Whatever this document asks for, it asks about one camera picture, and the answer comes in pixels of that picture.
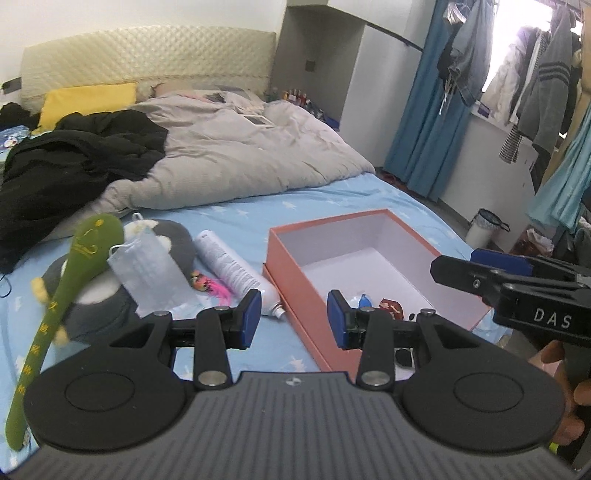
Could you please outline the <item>person right hand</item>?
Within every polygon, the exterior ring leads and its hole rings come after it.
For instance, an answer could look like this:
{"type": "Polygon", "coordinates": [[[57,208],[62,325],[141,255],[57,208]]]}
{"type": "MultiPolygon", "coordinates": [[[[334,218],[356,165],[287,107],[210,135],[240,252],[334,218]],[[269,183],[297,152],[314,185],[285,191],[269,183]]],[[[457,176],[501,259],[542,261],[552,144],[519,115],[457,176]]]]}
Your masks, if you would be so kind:
{"type": "Polygon", "coordinates": [[[561,386],[565,397],[565,412],[552,442],[568,446],[585,431],[584,421],[575,413],[578,407],[590,405],[590,381],[573,387],[565,371],[564,348],[561,342],[551,341],[530,359],[530,363],[549,374],[561,386]]]}

